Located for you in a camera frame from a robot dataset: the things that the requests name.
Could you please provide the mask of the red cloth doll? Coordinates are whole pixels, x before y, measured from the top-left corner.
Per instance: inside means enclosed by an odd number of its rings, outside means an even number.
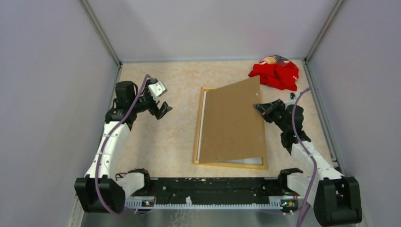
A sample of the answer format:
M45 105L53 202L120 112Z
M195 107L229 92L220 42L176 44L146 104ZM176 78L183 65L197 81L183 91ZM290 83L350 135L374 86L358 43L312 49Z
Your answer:
M254 64L248 76L251 78L258 76L262 85L279 90L297 91L299 68L281 55L271 55Z

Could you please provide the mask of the brown backing board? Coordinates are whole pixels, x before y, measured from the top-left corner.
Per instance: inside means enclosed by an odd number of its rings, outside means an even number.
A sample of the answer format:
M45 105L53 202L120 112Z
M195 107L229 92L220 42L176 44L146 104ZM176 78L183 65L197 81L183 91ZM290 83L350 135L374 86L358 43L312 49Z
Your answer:
M199 163L260 158L265 164L264 120L254 108L262 102L259 77L209 90L204 102Z

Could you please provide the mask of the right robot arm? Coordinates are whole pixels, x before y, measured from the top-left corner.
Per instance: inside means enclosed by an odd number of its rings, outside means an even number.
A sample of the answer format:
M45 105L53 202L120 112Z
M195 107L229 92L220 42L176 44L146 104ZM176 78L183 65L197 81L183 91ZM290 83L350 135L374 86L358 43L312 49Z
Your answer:
M277 188L281 194L296 192L312 208L322 227L360 223L363 219L360 186L356 178L346 177L329 164L314 147L303 130L304 110L295 101L278 99L271 103L254 104L267 123L281 130L281 144L304 165L307 176L298 168L281 170Z

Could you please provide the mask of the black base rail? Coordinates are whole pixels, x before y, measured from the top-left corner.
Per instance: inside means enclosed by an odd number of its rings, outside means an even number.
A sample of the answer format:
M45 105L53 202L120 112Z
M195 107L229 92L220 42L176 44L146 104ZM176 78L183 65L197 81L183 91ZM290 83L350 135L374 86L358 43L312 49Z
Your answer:
M298 206L300 195L284 189L276 177L151 178L132 194L133 198L155 199L157 205L267 205Z

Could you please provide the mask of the building photo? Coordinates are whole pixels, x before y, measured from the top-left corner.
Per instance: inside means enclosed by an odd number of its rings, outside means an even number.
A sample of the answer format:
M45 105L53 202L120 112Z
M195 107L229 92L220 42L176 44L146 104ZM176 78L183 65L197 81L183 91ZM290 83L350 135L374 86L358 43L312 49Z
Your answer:
M194 151L196 153L193 154L192 156L192 162L194 164L199 164L199 165L200 165L199 158L201 154L201 139L203 131L204 111L205 111L206 96L208 91L210 91L210 89L201 90L200 106L199 106L197 126L196 126L196 140L194 143ZM251 167L248 168L257 168L259 166L263 166L263 163L262 163L262 157L254 157L246 159L229 160L224 162L203 163L202 165L229 166L229 167L240 167L240 166L250 165Z

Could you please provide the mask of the yellow wooden picture frame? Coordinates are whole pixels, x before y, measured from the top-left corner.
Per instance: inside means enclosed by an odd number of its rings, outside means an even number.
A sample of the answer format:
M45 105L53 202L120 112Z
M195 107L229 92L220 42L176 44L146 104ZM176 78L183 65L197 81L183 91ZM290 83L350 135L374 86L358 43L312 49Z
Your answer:
M240 169L251 169L251 170L267 170L268 165L267 165L266 157L238 159L238 160L233 160L233 161L215 162L215 163L199 163L206 94L207 94L207 92L212 91L212 90L213 90L213 88L201 87L200 100L199 100L198 111L197 111L193 152L192 152L192 164L198 165L198 166L229 167L229 168L240 168Z

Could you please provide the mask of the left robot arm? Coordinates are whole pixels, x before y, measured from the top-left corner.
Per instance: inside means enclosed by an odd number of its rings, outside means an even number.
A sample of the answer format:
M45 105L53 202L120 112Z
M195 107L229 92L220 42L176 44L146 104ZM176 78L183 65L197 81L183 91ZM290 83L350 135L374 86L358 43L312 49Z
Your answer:
M115 98L105 115L95 158L84 177L77 178L74 183L84 212L120 214L130 196L155 192L147 170L118 173L117 166L137 115L148 111L160 120L172 110L167 102L158 106L160 97L166 92L163 82L151 77L145 77L140 87L132 81L116 83Z

